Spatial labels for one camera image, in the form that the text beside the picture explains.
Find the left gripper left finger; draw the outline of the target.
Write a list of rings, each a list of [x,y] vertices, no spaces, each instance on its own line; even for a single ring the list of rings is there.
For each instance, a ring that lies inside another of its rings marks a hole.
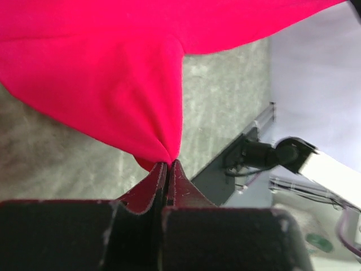
[[[1,203],[2,270],[156,270],[167,166],[120,198]]]

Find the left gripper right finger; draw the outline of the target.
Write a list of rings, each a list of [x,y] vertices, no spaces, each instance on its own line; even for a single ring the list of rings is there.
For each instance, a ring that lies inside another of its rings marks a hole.
[[[274,208],[213,205],[175,161],[162,211],[163,270],[312,270],[295,219]]]

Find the pink red t-shirt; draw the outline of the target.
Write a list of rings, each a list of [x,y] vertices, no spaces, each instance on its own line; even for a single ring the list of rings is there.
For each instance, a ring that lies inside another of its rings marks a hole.
[[[1,84],[150,170],[182,135],[182,63],[268,37],[335,1],[2,1]]]

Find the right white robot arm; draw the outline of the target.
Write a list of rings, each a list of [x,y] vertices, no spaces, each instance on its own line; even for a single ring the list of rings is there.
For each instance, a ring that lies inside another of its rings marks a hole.
[[[360,173],[300,138],[284,138],[275,146],[247,141],[241,148],[240,161],[260,170],[281,166],[360,209]]]

